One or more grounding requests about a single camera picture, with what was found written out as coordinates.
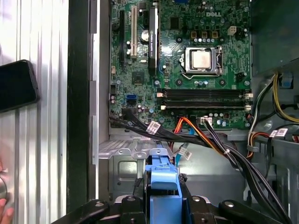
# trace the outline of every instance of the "green circuit board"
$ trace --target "green circuit board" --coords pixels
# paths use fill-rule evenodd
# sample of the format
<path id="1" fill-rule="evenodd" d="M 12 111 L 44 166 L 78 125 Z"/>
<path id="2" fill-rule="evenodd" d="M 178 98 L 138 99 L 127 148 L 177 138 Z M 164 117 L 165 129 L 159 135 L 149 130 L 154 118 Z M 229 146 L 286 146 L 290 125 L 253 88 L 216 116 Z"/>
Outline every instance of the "green circuit board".
<path id="1" fill-rule="evenodd" d="M 213 118 L 215 129 L 247 129 L 245 110 L 192 109 L 161 110 L 159 89 L 250 90 L 249 1 L 247 0 L 156 0 L 159 17 L 158 65 L 156 75 L 149 72 L 149 42 L 143 34 L 153 0 L 115 0 L 111 12 L 110 112 L 125 119 L 122 108 L 130 107 L 143 122 L 160 122 L 175 128 L 181 116 Z M 137 54 L 132 57 L 132 7 L 137 7 Z M 230 27 L 237 27 L 228 35 Z M 123 42 L 120 44 L 121 28 Z M 193 76 L 185 74 L 180 58 L 186 48 L 222 49 L 222 74 Z M 136 104 L 128 105 L 127 95 L 136 95 Z M 219 97 L 219 101 L 228 100 Z"/>

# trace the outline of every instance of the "motherboard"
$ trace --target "motherboard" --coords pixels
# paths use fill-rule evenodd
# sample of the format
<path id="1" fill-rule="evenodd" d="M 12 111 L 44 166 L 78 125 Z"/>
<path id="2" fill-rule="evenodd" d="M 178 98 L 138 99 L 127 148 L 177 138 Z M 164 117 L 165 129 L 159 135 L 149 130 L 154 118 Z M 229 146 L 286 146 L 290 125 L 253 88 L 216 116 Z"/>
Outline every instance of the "motherboard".
<path id="1" fill-rule="evenodd" d="M 249 128 L 249 29 L 248 0 L 112 0 L 110 113 Z"/>

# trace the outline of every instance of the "cpu socket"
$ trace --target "cpu socket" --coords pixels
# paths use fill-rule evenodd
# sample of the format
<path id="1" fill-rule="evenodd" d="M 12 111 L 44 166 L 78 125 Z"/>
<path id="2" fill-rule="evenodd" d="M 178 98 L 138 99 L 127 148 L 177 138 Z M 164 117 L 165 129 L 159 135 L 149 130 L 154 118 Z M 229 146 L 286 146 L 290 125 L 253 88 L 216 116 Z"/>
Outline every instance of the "cpu socket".
<path id="1" fill-rule="evenodd" d="M 185 72 L 182 75 L 188 79 L 194 77 L 222 75 L 222 47 L 186 48 L 179 59 Z"/>

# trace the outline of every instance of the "dell logo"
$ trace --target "dell logo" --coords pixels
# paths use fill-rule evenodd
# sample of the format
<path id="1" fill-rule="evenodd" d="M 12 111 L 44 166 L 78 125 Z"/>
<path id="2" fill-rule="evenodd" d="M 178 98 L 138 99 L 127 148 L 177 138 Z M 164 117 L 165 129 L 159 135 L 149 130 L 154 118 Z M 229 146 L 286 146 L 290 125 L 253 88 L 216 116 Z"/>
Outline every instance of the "dell logo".
<path id="1" fill-rule="evenodd" d="M 206 17 L 221 17 L 220 13 L 206 13 Z"/>

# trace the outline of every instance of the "white pci slot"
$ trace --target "white pci slot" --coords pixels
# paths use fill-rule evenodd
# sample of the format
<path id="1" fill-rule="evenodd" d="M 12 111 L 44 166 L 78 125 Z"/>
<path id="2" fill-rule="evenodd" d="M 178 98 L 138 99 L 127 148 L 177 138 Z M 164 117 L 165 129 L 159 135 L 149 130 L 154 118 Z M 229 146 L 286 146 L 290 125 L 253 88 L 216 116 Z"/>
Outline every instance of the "white pci slot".
<path id="1" fill-rule="evenodd" d="M 137 6 L 131 8 L 131 58 L 137 58 Z"/>

